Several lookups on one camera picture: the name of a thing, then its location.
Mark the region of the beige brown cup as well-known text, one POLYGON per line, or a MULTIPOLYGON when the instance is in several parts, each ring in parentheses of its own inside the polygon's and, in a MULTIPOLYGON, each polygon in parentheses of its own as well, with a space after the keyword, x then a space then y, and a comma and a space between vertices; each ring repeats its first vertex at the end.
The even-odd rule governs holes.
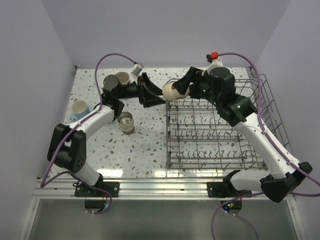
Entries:
POLYGON ((124 111, 117 118, 118 125, 125 135, 135 131, 134 119, 130 112, 124 111))
POLYGON ((189 96, 190 88, 188 87, 184 94, 180 94, 173 86, 174 82, 167 82, 163 85, 162 95, 166 101, 173 102, 179 99, 184 99, 189 96))

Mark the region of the tall beige cup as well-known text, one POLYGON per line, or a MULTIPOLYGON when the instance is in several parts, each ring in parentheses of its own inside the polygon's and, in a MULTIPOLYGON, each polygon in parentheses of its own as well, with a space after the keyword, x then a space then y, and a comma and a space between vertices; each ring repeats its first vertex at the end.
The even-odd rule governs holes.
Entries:
POLYGON ((126 72, 123 72, 123 71, 118 72, 118 73, 115 74, 115 76, 118 78, 119 83, 120 83, 121 85, 124 85, 124 86, 125 86, 125 85, 128 85, 128 84, 131 82, 130 76, 129 76, 129 74, 126 73, 126 72))

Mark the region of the light blue ceramic mug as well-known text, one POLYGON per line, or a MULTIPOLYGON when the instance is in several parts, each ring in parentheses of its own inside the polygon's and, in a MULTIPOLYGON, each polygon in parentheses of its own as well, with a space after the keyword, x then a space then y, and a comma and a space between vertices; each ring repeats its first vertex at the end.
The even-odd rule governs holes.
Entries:
POLYGON ((72 122, 78 121, 90 113, 88 104, 84 100, 77 100, 71 106, 69 119, 72 122))

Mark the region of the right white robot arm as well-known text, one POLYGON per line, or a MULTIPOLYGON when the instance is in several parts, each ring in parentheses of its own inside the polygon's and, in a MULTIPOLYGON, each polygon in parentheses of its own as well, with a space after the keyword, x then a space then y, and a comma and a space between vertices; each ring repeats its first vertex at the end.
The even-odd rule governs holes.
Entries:
POLYGON ((163 91, 173 94, 166 98, 168 101, 190 97, 215 106, 218 115, 248 140, 266 164, 267 172, 234 170, 225 176, 222 189, 227 196, 235 196, 239 191, 262 192, 279 203, 313 170, 308 162, 300 162, 278 141, 251 99, 236 92, 235 76, 229 69, 216 67, 207 71, 191 67, 183 78, 163 91))

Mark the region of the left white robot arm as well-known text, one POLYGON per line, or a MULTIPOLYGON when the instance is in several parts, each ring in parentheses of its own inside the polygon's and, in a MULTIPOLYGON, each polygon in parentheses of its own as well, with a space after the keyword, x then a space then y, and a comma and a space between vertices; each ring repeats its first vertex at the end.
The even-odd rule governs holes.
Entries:
POLYGON ((162 90, 143 72, 134 81, 121 84, 114 74, 103 80, 102 104, 79 120, 64 125, 58 124, 52 134, 47 160, 49 164, 71 172, 85 182, 92 196, 103 193, 102 176, 87 163, 87 140, 103 126, 112 123, 123 112, 123 99, 138 98, 144 108, 165 104, 162 90))

